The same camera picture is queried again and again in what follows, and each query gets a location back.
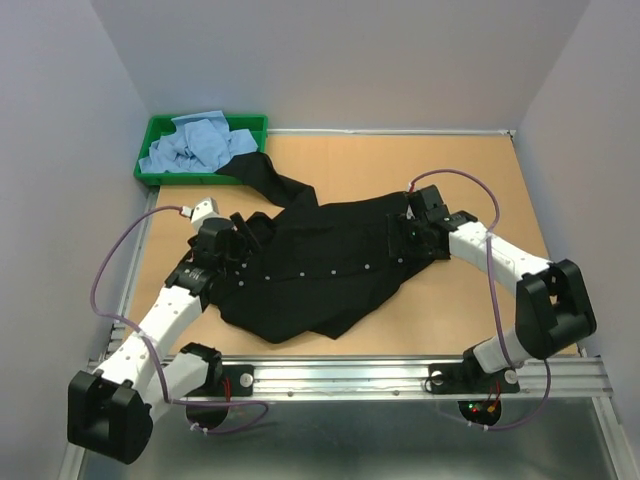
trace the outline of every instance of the white cable connector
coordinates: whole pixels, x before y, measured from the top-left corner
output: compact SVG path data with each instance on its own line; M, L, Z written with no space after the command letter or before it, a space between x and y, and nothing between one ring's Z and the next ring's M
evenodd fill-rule
M180 210L180 215L191 219L191 215L193 215L193 209L191 207L187 207L186 205L184 205L182 207L182 210Z

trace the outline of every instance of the black cloth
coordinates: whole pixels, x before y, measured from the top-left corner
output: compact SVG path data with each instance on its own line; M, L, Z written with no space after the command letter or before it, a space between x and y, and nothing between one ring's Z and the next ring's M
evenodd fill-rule
M313 187L279 175L259 152L235 156L217 173L284 207L273 219L247 219L263 249L210 296L227 323L271 343L305 331L338 338L433 261L389 253L388 215L408 207L402 192L319 206Z

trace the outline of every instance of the screw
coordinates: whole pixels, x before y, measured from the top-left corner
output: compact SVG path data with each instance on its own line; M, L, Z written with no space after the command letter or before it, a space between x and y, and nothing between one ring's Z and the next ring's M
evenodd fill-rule
M440 386L444 383L444 380L442 379L442 372L439 370L433 372L429 376L429 378L431 379L431 383L433 383L435 386Z
M515 385L516 383L518 383L518 374L513 370L507 370L506 372L504 372L504 380L509 385Z
M240 385L244 388L248 388L253 385L253 377L248 373L243 373L240 375Z

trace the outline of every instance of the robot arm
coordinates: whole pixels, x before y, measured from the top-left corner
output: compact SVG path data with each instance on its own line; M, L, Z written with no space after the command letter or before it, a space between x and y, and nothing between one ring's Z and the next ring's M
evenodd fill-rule
M205 233L233 226L218 215L210 198L187 213L197 231L205 224ZM71 443L127 464L138 458L153 424L169 408L145 342L155 347L162 361L207 307L216 274L215 268L200 268L194 259L183 259L167 278L140 330L93 372L76 374L68 389L67 437ZM220 368L219 352L187 345L164 369L167 390L171 397L183 397L209 381L215 382Z
M549 358L595 332L595 315L575 263L533 256L489 232L473 215L450 214L434 185L409 194L409 204L411 215L397 221L413 241L411 250L423 249L442 259L455 256L488 273L491 236L495 280L516 298L515 326L504 332L513 364ZM406 241L396 240L395 248L407 248ZM462 364L449 372L448 383L435 386L433 393L473 391L478 382L483 390L483 379L510 367L496 335L464 352ZM451 370L451 365L442 368Z

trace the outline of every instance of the white enclosure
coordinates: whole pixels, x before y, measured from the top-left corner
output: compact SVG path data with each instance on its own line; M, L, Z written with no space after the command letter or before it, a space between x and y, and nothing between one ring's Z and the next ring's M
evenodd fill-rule
M149 116L212 108L275 128L516 129L640 458L636 0L7 0L0 61L0 478L60 471L67 384L107 341L90 284L144 208L131 170Z

